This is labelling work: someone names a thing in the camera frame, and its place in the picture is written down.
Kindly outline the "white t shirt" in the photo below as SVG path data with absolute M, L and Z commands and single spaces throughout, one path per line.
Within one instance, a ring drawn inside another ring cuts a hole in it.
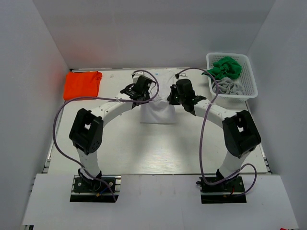
M 167 98 L 170 95 L 170 87 L 175 82 L 175 73 L 171 69 L 165 69 L 157 71 L 154 75 L 159 84 L 159 92 L 152 101 L 141 105 L 140 122 L 144 124 L 174 124 L 177 121 L 175 107 L 169 104 Z

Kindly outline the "grey t shirt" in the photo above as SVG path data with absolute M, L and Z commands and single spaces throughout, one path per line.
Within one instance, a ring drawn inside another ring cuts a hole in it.
M 243 95 L 245 91 L 243 85 L 228 77 L 224 77 L 221 80 L 216 80 L 216 82 L 213 82 L 212 90 L 214 93 L 219 90 L 219 94 L 227 95 Z

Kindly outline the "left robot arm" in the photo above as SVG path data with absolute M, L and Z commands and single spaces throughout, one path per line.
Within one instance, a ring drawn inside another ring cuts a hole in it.
M 97 150 L 102 144 L 104 127 L 117 116 L 149 100 L 152 83 L 153 80 L 140 75 L 121 90 L 113 101 L 92 110 L 82 108 L 77 112 L 69 138 L 82 164 L 78 175 L 90 191 L 97 191 L 101 187 L 102 173 L 98 166 Z

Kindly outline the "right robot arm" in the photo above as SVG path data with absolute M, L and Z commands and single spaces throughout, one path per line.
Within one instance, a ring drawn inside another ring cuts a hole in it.
M 201 176 L 205 184 L 217 185 L 220 190 L 228 191 L 234 185 L 233 178 L 248 166 L 243 164 L 246 157 L 261 143 L 260 134 L 250 112 L 247 110 L 234 112 L 216 105 L 204 96 L 196 95 L 189 79 L 181 79 L 173 84 L 167 101 L 170 105 L 181 105 L 186 112 L 204 118 L 199 145 Z M 214 123 L 223 130 L 227 149 L 225 159 L 216 172 L 216 182 L 207 181 L 202 166 L 203 132 L 206 121 Z

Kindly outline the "green t shirt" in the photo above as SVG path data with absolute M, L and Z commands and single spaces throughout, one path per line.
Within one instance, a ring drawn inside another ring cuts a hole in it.
M 240 77 L 242 71 L 241 65 L 231 57 L 224 57 L 213 63 L 213 68 L 207 70 L 216 81 L 223 78 L 236 80 Z

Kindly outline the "folded orange t shirt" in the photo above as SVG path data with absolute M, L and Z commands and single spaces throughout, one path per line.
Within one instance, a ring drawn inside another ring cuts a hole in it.
M 65 101 L 76 97 L 97 97 L 103 74 L 99 71 L 69 72 L 66 75 L 63 99 Z

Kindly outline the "white plastic basket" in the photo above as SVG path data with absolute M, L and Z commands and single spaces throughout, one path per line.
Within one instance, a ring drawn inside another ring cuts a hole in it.
M 215 100 L 215 103 L 230 103 L 230 102 L 236 102 L 241 103 L 249 98 L 255 98 L 258 96 L 258 90 L 255 83 L 252 67 L 250 65 L 250 61 L 247 56 L 243 54 L 235 54 L 235 53 L 208 53 L 206 56 L 206 62 L 207 62 L 207 70 L 213 68 L 213 63 L 224 58 L 224 57 L 231 57 L 235 61 L 237 61 L 241 67 L 242 71 L 240 74 L 240 77 L 234 81 L 239 82 L 241 85 L 243 85 L 245 91 L 243 95 L 227 95 L 227 94 L 218 94 L 217 99 Z M 213 82 L 216 82 L 216 79 L 212 80 L 209 78 L 209 90 L 211 92 L 212 98 L 216 96 L 216 93 L 213 92 L 212 86 Z

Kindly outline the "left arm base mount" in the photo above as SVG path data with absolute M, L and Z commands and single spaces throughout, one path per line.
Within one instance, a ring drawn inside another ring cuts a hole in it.
M 106 175 L 102 176 L 110 186 L 113 195 L 101 181 L 93 180 L 86 182 L 79 175 L 74 175 L 72 181 L 70 202 L 72 203 L 115 203 L 120 193 L 121 176 L 119 175 Z

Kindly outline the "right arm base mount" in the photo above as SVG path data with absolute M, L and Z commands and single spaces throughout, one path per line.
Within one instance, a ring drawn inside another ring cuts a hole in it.
M 245 187 L 241 176 L 217 185 L 207 185 L 200 177 L 196 182 L 201 191 L 202 204 L 243 204 L 247 202 Z

